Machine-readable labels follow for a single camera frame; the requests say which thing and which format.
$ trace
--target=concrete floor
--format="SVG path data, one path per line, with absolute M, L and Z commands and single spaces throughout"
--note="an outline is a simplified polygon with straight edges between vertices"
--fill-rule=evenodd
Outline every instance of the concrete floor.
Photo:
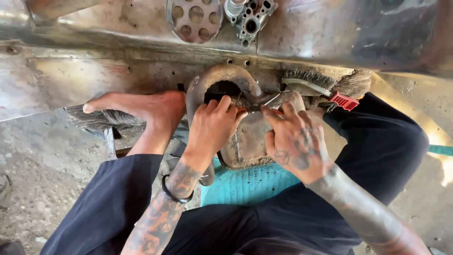
M 453 145 L 450 84 L 385 74 L 373 78 L 371 91 L 417 121 L 431 144 Z M 35 255 L 105 160 L 106 148 L 102 140 L 73 127 L 62 109 L 1 122 L 0 130 L 0 173 L 13 182 L 10 206 L 0 211 L 0 240 L 20 240 L 27 254 Z M 330 127 L 325 130 L 329 154 L 336 158 L 346 142 Z M 118 147 L 132 144 L 139 134 L 140 129 L 125 134 Z M 452 157 L 426 155 L 390 208 L 426 245 L 453 255 L 451 182 Z M 198 203 L 196 197 L 188 208 Z M 356 252 L 372 253 L 366 245 Z

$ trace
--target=hand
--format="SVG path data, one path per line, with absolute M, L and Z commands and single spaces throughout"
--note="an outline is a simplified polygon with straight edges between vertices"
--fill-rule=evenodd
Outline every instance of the hand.
M 212 158 L 233 136 L 247 112 L 237 112 L 231 97 L 223 96 L 220 102 L 211 100 L 195 112 L 189 132 L 187 148 Z
M 323 177 L 331 168 L 323 127 L 313 123 L 306 111 L 296 112 L 292 102 L 282 104 L 284 119 L 268 107 L 261 111 L 273 130 L 266 134 L 266 151 L 277 163 L 305 185 Z

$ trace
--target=dark navy pants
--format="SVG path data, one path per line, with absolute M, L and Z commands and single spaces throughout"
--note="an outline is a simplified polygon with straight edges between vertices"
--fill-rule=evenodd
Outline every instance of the dark navy pants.
M 412 119 L 371 93 L 351 112 L 337 108 L 324 121 L 347 140 L 336 163 L 385 205 L 429 147 Z M 150 202 L 162 157 L 133 155 L 102 163 L 41 254 L 119 254 Z M 296 241 L 333 255 L 361 243 L 331 205 L 300 183 L 253 207 L 210 205 L 184 212 L 164 254 L 230 255 L 259 237 Z

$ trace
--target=black rubber bracelet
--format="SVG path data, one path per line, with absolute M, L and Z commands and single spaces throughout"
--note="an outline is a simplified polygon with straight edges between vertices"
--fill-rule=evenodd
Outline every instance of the black rubber bracelet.
M 177 198 L 168 191 L 167 186 L 165 186 L 165 179 L 168 176 L 170 176 L 170 175 L 166 174 L 166 175 L 164 175 L 164 177 L 162 177 L 162 193 L 164 193 L 169 199 L 171 199 L 172 201 L 177 202 L 177 203 L 185 204 L 185 203 L 191 201 L 192 197 L 193 197 L 193 191 L 192 191 L 192 194 L 190 194 L 190 196 L 188 198 Z

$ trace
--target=circular perforated cover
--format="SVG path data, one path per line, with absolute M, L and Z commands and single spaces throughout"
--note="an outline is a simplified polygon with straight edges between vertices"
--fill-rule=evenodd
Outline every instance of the circular perforated cover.
M 220 0 L 167 0 L 166 12 L 173 33 L 187 43 L 208 42 L 223 21 Z

